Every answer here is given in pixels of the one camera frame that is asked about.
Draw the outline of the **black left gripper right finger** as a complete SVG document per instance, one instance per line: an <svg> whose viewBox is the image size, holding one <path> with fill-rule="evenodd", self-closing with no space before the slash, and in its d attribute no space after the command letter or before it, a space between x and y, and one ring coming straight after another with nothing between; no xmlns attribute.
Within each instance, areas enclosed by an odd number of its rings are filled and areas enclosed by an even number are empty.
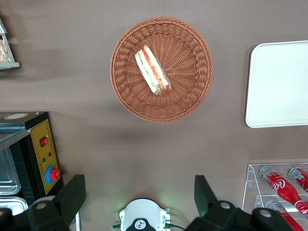
<svg viewBox="0 0 308 231"><path fill-rule="evenodd" d="M250 231L250 215L227 200L218 200L205 176L196 175L194 180L194 202L199 218L198 231Z"/></svg>

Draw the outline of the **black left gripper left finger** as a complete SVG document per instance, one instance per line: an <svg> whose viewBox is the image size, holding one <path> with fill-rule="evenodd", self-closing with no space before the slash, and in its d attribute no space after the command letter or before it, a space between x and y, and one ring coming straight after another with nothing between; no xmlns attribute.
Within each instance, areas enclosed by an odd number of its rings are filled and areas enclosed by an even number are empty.
<svg viewBox="0 0 308 231"><path fill-rule="evenodd" d="M41 198L28 209L32 231L68 231L86 199L84 175L73 178L51 200Z"/></svg>

